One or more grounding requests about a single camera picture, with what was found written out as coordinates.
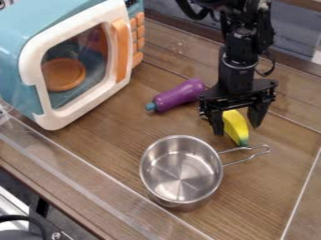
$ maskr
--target yellow banana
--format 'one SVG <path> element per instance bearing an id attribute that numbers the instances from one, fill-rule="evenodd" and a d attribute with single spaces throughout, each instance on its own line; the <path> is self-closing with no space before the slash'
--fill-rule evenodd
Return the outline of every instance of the yellow banana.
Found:
<path id="1" fill-rule="evenodd" d="M 249 145 L 249 128 L 244 115 L 237 110 L 224 112 L 225 132 L 238 146 Z"/>

